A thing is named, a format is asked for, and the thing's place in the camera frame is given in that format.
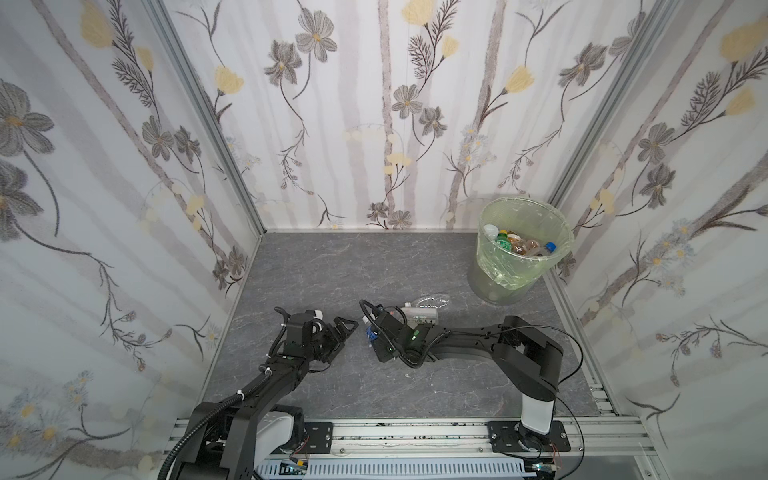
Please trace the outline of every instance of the gray marble tabletop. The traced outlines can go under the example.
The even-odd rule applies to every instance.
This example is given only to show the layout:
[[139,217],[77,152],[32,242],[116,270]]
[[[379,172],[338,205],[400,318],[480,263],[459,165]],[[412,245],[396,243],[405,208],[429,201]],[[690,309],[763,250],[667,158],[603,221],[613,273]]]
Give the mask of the gray marble tabletop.
[[[529,323],[562,327],[543,280],[515,305],[480,300],[466,279],[474,254],[473,233],[268,233],[243,287],[205,399],[220,400],[258,374],[280,331],[275,306],[289,313],[322,310],[326,320],[359,320],[360,299],[401,306],[427,293],[446,292],[451,303],[439,311],[439,323],[445,326],[485,326],[515,314]],[[565,335],[546,333],[565,349],[564,376],[577,365],[577,354]],[[559,395],[576,415],[598,414],[581,373],[564,382]],[[362,323],[328,370],[309,374],[280,403],[301,406],[313,419],[521,413],[520,392],[493,362],[445,359],[426,362],[420,369],[395,360],[379,363]]]

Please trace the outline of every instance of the wall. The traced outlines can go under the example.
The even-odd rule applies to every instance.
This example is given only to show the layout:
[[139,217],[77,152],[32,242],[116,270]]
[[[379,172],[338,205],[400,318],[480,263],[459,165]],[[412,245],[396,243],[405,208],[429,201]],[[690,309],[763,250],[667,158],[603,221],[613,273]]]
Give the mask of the wall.
[[257,238],[140,4],[0,5],[0,470],[146,478]]
[[558,273],[676,480],[768,466],[766,15],[682,2],[563,206]]
[[165,0],[266,225],[374,230],[546,199],[651,3]]

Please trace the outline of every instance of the green plastic bottle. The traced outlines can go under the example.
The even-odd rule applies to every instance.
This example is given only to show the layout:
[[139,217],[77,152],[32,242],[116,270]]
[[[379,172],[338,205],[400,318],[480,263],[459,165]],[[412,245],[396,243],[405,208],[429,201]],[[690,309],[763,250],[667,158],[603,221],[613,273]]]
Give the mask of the green plastic bottle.
[[499,245],[504,250],[507,250],[508,252],[512,251],[512,244],[507,240],[507,230],[499,230],[496,240],[494,241],[496,245]]

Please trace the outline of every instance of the trash bin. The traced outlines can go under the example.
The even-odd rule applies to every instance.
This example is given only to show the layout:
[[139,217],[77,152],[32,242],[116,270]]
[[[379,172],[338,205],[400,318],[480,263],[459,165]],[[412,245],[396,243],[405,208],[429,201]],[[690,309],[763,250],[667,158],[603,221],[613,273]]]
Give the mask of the trash bin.
[[[493,224],[514,231],[524,239],[542,244],[552,242],[557,249],[546,257],[523,257],[498,246],[488,238],[483,226]],[[472,291],[486,302],[509,305],[520,300],[547,270],[571,251],[574,235],[559,210],[527,197],[493,200],[480,213],[477,253],[467,272]]]

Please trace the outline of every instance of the white bottle cap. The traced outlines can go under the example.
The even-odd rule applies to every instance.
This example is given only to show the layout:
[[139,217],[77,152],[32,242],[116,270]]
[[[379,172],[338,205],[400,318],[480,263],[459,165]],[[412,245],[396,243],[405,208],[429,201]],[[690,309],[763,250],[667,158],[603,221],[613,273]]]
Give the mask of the white bottle cap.
[[483,231],[485,231],[485,235],[490,238],[491,240],[494,240],[496,237],[498,237],[498,227],[495,226],[492,223],[488,223],[486,225],[483,225]]

